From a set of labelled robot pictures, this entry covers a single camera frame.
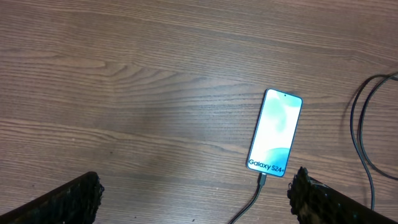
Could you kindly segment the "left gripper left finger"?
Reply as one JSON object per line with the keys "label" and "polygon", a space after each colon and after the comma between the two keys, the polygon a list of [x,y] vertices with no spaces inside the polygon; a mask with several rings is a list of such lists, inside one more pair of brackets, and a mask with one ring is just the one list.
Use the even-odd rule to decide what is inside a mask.
{"label": "left gripper left finger", "polygon": [[90,171],[1,215],[1,223],[92,224],[103,192],[98,174]]}

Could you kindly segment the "blue Samsung Galaxy smartphone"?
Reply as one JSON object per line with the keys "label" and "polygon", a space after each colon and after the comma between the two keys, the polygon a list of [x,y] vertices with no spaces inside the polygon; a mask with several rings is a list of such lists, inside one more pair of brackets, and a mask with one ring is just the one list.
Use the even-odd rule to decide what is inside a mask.
{"label": "blue Samsung Galaxy smartphone", "polygon": [[298,96],[266,90],[246,162],[248,169],[284,176],[302,106]]}

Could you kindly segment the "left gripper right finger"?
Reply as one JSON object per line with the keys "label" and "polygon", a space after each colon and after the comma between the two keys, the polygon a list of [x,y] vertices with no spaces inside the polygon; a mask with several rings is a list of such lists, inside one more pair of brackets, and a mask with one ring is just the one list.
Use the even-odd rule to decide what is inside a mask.
{"label": "left gripper right finger", "polygon": [[304,167],[294,175],[287,197],[300,224],[397,224],[310,177]]}

